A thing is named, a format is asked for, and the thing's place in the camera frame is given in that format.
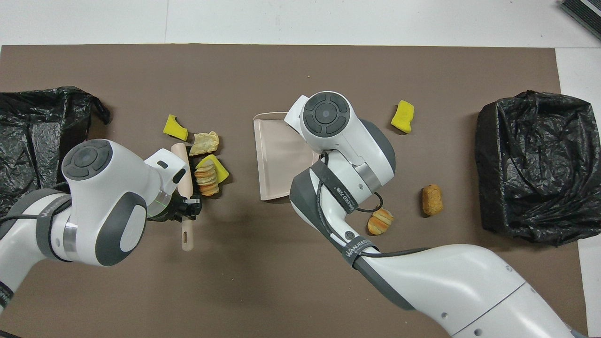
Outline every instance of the plastic bag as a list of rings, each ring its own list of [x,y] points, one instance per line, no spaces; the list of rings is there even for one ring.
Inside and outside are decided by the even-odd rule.
[[[601,232],[599,134],[590,103],[527,91],[478,115],[482,226],[563,245]]]
[[[0,216],[26,193],[64,181],[59,165],[85,141],[91,113],[111,113],[76,87],[0,93]]]

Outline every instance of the food item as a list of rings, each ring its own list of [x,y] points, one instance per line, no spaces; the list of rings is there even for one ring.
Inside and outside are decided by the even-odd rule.
[[[194,144],[190,148],[190,156],[214,152],[218,145],[219,135],[216,132],[194,134]]]
[[[371,216],[381,220],[389,226],[392,224],[392,221],[394,221],[394,217],[390,214],[390,211],[382,207],[371,214]]]
[[[188,130],[180,126],[180,124],[177,123],[176,118],[177,117],[175,115],[169,114],[169,117],[167,117],[167,122],[165,123],[165,127],[163,128],[163,133],[177,137],[182,141],[186,141],[188,138]]]
[[[411,132],[411,121],[413,121],[413,105],[407,101],[399,102],[397,112],[390,124],[409,134]]]
[[[211,196],[219,192],[217,172],[215,171],[215,163],[213,161],[204,161],[202,165],[197,166],[194,177],[196,178],[196,184],[200,189],[201,195]]]
[[[372,235],[380,235],[386,232],[386,230],[388,230],[388,227],[388,224],[382,222],[381,220],[378,220],[375,217],[370,217],[370,220],[367,221],[367,230]]]
[[[203,160],[200,161],[200,163],[197,164],[196,167],[197,168],[201,167],[206,161],[213,161],[213,163],[215,164],[215,171],[217,172],[217,182],[218,183],[223,182],[230,175],[230,173],[225,169],[223,164],[221,164],[221,162],[213,154],[208,155],[207,157],[203,158]]]
[[[442,211],[442,191],[436,184],[425,186],[421,190],[422,208],[426,215],[436,215]]]
[[[394,217],[388,210],[381,207],[371,214],[369,221],[367,221],[367,230],[372,235],[381,235],[388,230],[392,221],[394,221]]]

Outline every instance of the black cable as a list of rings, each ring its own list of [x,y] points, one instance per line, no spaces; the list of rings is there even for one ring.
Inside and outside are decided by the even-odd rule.
[[[61,188],[64,188],[64,187],[67,187],[67,190],[70,190],[70,189],[69,189],[69,183],[68,183],[68,182],[61,182],[61,183],[57,183],[57,184],[55,184],[54,186],[52,186],[52,188],[51,188],[51,189],[54,189],[54,190],[61,190]]]
[[[27,218],[30,220],[34,220],[38,217],[38,215],[26,215],[26,214],[18,214],[18,215],[7,215],[4,217],[0,217],[0,224],[10,221],[10,220],[18,220],[19,218]]]
[[[70,206],[71,206],[71,200],[69,199],[67,202],[63,203],[61,206],[56,208],[56,210],[54,210],[52,212],[52,216],[54,217],[55,215],[60,214],[61,212],[67,210],[67,208],[69,208]]]
[[[360,207],[357,208],[357,211],[361,211],[361,212],[376,212],[378,210],[380,210],[382,208],[382,206],[384,205],[384,200],[382,199],[382,196],[380,196],[380,194],[376,192],[374,192],[374,195],[376,195],[379,199],[380,199],[380,204],[378,204],[377,207],[375,207],[374,209],[361,209]]]
[[[402,250],[402,251],[395,251],[392,253],[366,253],[366,252],[362,252],[361,255],[365,256],[365,257],[373,257],[373,258],[381,258],[381,257],[394,257],[394,256],[402,256],[405,254],[412,254],[412,253],[419,253],[421,251],[424,250],[428,250],[429,248],[417,248],[417,249],[408,249],[408,250]]]
[[[6,331],[0,330],[0,337],[2,338],[20,338],[19,336],[15,336],[14,334],[8,333]]]

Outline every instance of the black strap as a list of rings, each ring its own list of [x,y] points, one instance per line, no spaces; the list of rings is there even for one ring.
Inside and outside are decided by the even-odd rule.
[[[0,281],[0,306],[6,308],[8,302],[14,296],[14,292],[6,284]]]
[[[64,194],[62,191],[54,190],[54,189],[38,189],[33,190],[29,194],[21,197],[10,210],[6,214],[6,216],[19,215],[25,212],[27,208],[29,208],[32,204],[37,202],[38,200],[43,199],[46,196],[54,195],[54,194]],[[4,238],[4,236],[10,231],[14,223],[16,223],[19,219],[9,220],[2,224],[0,224],[0,239]]]
[[[357,236],[353,238],[346,246],[342,249],[342,257],[350,266],[353,266],[357,257],[361,255],[361,252],[368,247],[376,247],[369,239],[363,236]]]
[[[19,336],[15,336],[14,334],[8,333],[6,331],[0,330],[0,337],[3,338],[20,338]]]
[[[357,203],[350,191],[342,184],[342,182],[340,182],[338,177],[325,163],[317,161],[311,166],[311,170],[313,170],[319,180],[323,182],[323,185],[326,186],[347,214],[350,214],[359,207],[359,203]]]
[[[35,240],[41,253],[50,259],[58,259],[63,262],[70,262],[58,257],[52,249],[50,239],[50,230],[52,228],[52,219],[59,208],[64,208],[71,205],[71,195],[63,195],[56,198],[52,203],[47,205],[38,215],[35,224]]]

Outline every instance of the bread roll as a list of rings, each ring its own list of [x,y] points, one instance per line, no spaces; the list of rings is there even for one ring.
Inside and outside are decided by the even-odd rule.
[[[376,210],[372,216],[386,223],[388,226],[390,226],[392,221],[394,221],[394,217],[390,214],[390,212],[382,207]]]
[[[367,230],[372,235],[380,235],[386,232],[386,230],[388,230],[388,226],[388,224],[382,222],[376,217],[371,217],[370,220],[367,222]]]
[[[421,190],[422,208],[426,215],[436,215],[442,211],[442,191],[436,184],[425,186]]]

